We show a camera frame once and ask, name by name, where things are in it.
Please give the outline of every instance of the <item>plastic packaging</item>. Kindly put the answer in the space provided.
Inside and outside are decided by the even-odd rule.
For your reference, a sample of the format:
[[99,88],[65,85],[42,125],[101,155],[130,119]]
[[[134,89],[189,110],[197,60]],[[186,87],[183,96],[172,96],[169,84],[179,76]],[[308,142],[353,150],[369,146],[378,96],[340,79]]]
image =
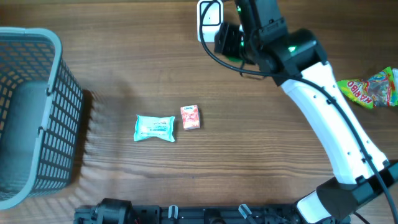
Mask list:
[[150,116],[137,115],[136,132],[134,140],[140,141],[151,137],[174,142],[173,128],[174,116],[166,118],[156,118]]
[[387,67],[369,80],[352,79],[338,81],[340,90],[352,101],[359,103],[367,109],[382,106],[396,106],[398,97],[396,79],[398,70]]
[[198,105],[181,107],[181,116],[185,130],[200,128]]

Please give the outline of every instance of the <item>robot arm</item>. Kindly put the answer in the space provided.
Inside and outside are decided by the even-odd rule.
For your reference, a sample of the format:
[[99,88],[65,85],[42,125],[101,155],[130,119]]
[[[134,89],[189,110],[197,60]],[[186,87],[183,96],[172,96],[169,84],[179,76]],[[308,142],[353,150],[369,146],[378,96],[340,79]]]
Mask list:
[[222,24],[215,52],[255,63],[272,76],[307,118],[333,168],[333,179],[297,202],[301,216],[309,223],[330,216],[342,219],[387,192],[398,180],[398,164],[390,165],[358,123],[337,88],[326,52],[316,37],[305,29],[289,34],[276,0],[235,3],[244,32],[234,35],[239,33],[237,26]]
[[[386,156],[371,142],[350,110],[337,88],[331,65],[316,63],[303,70],[302,75],[303,78],[324,86],[324,89],[335,97],[364,141],[368,153],[373,158],[374,165],[378,171],[383,170],[387,161]],[[318,136],[329,157],[337,182],[356,185],[359,177],[369,179],[373,175],[373,171],[363,159],[364,156],[353,133],[336,108],[327,103],[325,96],[312,87],[295,80],[287,80],[281,87],[301,109]],[[297,208],[309,223],[316,223],[331,216],[322,205],[317,192],[312,192],[301,199],[297,203]]]

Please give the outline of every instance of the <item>wet wipes packet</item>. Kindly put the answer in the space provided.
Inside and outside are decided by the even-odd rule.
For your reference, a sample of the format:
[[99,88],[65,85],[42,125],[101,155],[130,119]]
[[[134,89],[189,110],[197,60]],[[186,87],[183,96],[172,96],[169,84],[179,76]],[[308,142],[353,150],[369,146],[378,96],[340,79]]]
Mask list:
[[367,109],[398,105],[396,91],[397,70],[387,67],[368,80],[352,79],[338,81],[340,90],[350,100]]
[[137,115],[136,132],[134,140],[140,141],[151,137],[174,142],[173,126],[174,116],[166,118],[156,118],[150,116]]

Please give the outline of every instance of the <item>red and white carton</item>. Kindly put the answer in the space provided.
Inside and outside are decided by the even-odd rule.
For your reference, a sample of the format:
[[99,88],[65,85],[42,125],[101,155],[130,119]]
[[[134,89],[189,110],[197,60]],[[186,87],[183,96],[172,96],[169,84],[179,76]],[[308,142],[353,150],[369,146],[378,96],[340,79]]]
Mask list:
[[181,116],[185,130],[200,128],[198,105],[181,107]]

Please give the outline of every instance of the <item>wooden table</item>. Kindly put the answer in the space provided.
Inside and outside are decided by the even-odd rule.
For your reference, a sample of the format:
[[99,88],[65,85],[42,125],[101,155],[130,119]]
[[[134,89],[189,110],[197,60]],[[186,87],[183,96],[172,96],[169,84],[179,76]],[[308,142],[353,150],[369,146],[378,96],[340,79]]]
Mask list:
[[[290,30],[318,36],[337,80],[398,67],[397,1],[279,5]],[[238,18],[231,2],[225,14]],[[307,120],[271,79],[242,79],[207,56],[196,2],[3,6],[0,23],[55,31],[86,89],[72,184],[0,212],[0,223],[72,223],[75,208],[104,197],[161,206],[290,203],[332,177]],[[184,131],[179,110],[193,104],[203,127]],[[350,105],[376,145],[398,159],[397,110]],[[177,141],[134,142],[137,114],[175,115]],[[391,192],[398,202],[397,187]],[[392,223],[384,196],[360,212]]]

